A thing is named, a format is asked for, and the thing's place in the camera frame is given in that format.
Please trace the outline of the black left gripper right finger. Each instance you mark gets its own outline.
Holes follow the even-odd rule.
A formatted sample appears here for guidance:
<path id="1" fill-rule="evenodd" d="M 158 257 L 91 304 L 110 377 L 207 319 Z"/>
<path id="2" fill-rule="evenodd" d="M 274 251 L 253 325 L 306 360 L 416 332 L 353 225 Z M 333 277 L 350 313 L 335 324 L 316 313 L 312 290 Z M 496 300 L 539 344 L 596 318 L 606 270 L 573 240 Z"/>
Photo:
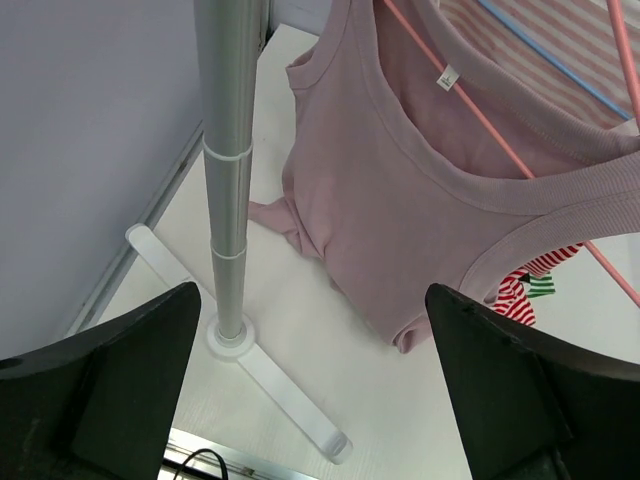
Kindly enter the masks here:
<path id="1" fill-rule="evenodd" d="M 425 305 L 473 478 L 638 478 L 638 365 L 445 285 L 431 285 Z"/>

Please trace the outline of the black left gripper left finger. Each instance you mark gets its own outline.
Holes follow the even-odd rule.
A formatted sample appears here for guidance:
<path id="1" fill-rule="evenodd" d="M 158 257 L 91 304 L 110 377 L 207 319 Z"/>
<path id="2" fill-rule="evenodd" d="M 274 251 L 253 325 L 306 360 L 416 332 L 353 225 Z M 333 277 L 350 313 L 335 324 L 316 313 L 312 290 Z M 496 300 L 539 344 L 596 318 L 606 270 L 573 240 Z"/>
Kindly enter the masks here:
<path id="1" fill-rule="evenodd" d="M 2 478 L 156 478 L 200 312 L 199 289 L 185 282 L 2 360 Z"/>

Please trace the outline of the red white striped tank top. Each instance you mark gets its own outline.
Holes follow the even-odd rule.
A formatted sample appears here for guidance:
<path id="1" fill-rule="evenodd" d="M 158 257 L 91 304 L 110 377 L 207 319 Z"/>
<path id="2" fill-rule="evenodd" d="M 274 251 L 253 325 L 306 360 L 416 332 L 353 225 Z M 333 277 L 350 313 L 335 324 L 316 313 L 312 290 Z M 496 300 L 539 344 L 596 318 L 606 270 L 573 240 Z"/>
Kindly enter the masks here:
<path id="1" fill-rule="evenodd" d="M 536 315 L 532 300 L 556 293 L 551 271 L 574 257 L 583 246 L 578 243 L 554 250 L 512 271 L 500 283 L 491 309 L 520 324 L 534 325 Z"/>

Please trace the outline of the pink tank top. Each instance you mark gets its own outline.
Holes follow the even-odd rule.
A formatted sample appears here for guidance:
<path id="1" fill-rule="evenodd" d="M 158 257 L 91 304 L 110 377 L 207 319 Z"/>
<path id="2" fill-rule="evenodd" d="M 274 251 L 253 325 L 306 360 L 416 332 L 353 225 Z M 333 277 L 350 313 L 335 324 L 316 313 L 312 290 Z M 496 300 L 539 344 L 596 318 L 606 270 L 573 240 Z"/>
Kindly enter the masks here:
<path id="1" fill-rule="evenodd" d="M 250 216 L 322 261 L 405 353 L 430 335 L 431 284 L 491 307 L 527 262 L 637 232 L 639 139 L 477 1 L 394 4 L 444 75 L 384 2 L 334 2 L 316 44 L 287 69 L 296 133 L 282 196 Z"/>

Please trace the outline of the light blue hanger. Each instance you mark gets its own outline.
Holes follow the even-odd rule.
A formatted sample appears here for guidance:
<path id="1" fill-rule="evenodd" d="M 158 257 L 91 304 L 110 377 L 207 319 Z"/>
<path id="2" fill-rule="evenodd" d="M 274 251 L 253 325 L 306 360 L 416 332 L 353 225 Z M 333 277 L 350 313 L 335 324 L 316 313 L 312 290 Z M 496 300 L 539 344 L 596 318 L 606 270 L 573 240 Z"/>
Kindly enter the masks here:
<path id="1" fill-rule="evenodd" d="M 546 49 L 544 49 L 538 42 L 531 38 L 520 26 L 514 21 L 512 17 L 506 15 L 503 11 L 497 8 L 493 3 L 486 0 L 478 0 L 478 3 L 496 20 L 498 20 L 506 29 L 514 34 L 518 39 L 524 42 L 529 48 L 535 51 L 540 57 L 551 64 L 554 68 L 560 71 L 563 75 L 577 84 L 580 88 L 586 91 L 589 95 L 595 98 L 598 102 L 603 104 L 606 108 L 614 112 L 617 116 L 625 121 L 631 120 L 632 115 L 625 109 L 621 108 L 615 102 L 607 98 L 598 89 L 584 81 L 579 75 L 564 65 L 557 57 L 552 55 Z"/>

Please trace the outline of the pink hanger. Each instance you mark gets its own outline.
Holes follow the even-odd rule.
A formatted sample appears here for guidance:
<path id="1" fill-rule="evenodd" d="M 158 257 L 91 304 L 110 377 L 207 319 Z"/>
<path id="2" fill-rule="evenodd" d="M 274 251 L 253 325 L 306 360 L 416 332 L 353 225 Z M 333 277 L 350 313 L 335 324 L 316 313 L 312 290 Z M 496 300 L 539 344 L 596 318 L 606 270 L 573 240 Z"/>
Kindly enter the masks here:
<path id="1" fill-rule="evenodd" d="M 390 0 L 384 0 L 384 4 L 392 12 L 394 17 L 400 23 L 401 27 L 409 34 L 409 36 L 412 38 L 414 43 L 419 47 L 422 53 L 438 69 L 441 75 L 444 75 L 445 71 L 447 70 L 447 67 L 444 67 L 443 64 L 437 59 L 433 51 L 420 38 L 420 36 L 415 31 L 413 26 L 409 23 L 406 17 L 401 13 L 401 11 L 394 4 L 394 2 Z M 460 85 L 458 85 L 456 81 L 450 81 L 449 84 L 450 84 L 449 89 L 454 90 L 454 92 L 460 97 L 460 99 L 469 108 L 469 110 L 473 113 L 473 115 L 479 120 L 479 122 L 482 124 L 485 130 L 493 137 L 493 139 L 502 148 L 502 150 L 510 158 L 510 160 L 518 167 L 521 173 L 527 179 L 534 179 L 535 178 L 534 173 L 527 167 L 525 162 L 511 148 L 511 146 L 504 139 L 504 137 L 498 132 L 495 126 L 483 114 L 481 109 L 467 95 L 465 90 Z M 617 283 L 617 285 L 622 289 L 622 291 L 635 303 L 636 306 L 639 306 L 639 293 L 635 291 L 635 289 L 631 286 L 631 284 L 609 262 L 606 256 L 591 241 L 584 241 L 583 245 L 589 251 L 591 256 L 601 265 L 601 267 L 608 273 L 608 275 Z"/>

